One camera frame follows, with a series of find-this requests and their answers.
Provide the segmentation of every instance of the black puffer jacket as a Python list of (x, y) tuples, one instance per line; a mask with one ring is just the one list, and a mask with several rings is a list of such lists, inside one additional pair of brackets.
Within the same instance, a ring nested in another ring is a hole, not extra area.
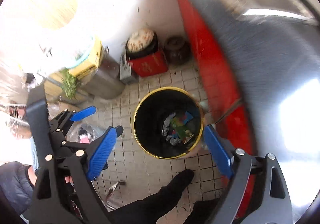
[(30, 204), (33, 184), (28, 177), (30, 165), (19, 162), (5, 163), (0, 166), (0, 186), (11, 206), (20, 215)]

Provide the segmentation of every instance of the red box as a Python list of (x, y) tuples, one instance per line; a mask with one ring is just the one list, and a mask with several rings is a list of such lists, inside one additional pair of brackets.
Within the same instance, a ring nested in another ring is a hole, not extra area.
[(128, 60), (129, 65), (140, 77), (148, 77), (168, 71), (168, 63), (161, 48), (142, 58)]

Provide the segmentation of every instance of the black pants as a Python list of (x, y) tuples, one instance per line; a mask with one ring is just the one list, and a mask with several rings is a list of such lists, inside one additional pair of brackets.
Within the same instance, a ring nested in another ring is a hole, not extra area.
[[(170, 191), (167, 186), (161, 187), (156, 194), (109, 212), (108, 219), (112, 224), (155, 224), (178, 204), (181, 195)], [(196, 202), (184, 223), (203, 224), (217, 201)]]

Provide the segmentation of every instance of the person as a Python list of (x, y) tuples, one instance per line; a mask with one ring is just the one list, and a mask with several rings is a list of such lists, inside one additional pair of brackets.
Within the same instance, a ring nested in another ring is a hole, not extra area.
[[(156, 224), (160, 217), (178, 204), (182, 192), (191, 183), (193, 177), (192, 170), (184, 170), (177, 174), (167, 186), (161, 187), (156, 194), (111, 211), (107, 217), (112, 224)], [(9, 202), (18, 215), (23, 214), (31, 204), (35, 183), (36, 175), (32, 166), (18, 162), (3, 164), (0, 166), (0, 203), (8, 206)], [(185, 224), (204, 223), (216, 203), (216, 200), (196, 202)]]

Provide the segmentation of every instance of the tiled floor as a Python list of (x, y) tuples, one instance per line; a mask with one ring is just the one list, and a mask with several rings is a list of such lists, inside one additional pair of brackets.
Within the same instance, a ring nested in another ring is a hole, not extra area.
[[(120, 186), (110, 199), (111, 203), (122, 206), (158, 192), (160, 187), (167, 185), (177, 173), (187, 168), (192, 169), (195, 177), (182, 194), (177, 207), (157, 222), (179, 224), (188, 217), (196, 201), (220, 197), (222, 182), (208, 150), (202, 148), (197, 156), (192, 158), (161, 160), (145, 153), (138, 145), (131, 129), (134, 111), (145, 95), (163, 86), (185, 89), (198, 101), (207, 98), (196, 63), (191, 60), (180, 67), (171, 66), (164, 74), (143, 78), (139, 84), (126, 86), (121, 97), (110, 101), (94, 100), (98, 111), (87, 119), (88, 123), (103, 128), (111, 125), (124, 127), (123, 135), (118, 138), (114, 152), (108, 159), (109, 168), (102, 172), (94, 185), (104, 198), (111, 184), (125, 180), (126, 186)], [(205, 118), (207, 123), (212, 121), (209, 113)]]

